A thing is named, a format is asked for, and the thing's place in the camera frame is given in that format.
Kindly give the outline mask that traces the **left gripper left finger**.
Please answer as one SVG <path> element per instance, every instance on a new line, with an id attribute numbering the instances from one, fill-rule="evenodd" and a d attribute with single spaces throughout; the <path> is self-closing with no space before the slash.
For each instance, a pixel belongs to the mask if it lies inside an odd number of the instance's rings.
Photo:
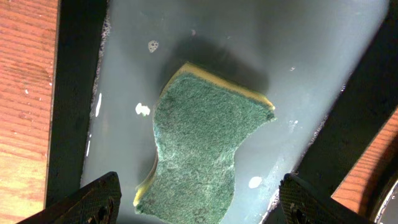
<path id="1" fill-rule="evenodd" d="M 74 194 L 19 223 L 115 224 L 121 197 L 117 173 L 108 172 Z"/>

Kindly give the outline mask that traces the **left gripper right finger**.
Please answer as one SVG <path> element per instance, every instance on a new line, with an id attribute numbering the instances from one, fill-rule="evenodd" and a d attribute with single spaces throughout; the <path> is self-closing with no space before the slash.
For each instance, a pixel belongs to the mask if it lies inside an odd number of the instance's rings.
<path id="1" fill-rule="evenodd" d="M 280 182 L 279 201 L 288 224 L 372 224 L 291 173 Z"/>

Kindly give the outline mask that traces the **yellow green sponge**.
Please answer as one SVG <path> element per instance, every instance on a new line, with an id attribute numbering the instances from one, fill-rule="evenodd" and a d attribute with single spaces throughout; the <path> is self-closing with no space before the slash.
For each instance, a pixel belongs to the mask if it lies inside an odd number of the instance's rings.
<path id="1" fill-rule="evenodd" d="M 153 112 L 156 158 L 138 185 L 136 213 L 166 223 L 219 223 L 235 191 L 234 155 L 275 120 L 262 94 L 192 63 L 162 90 Z"/>

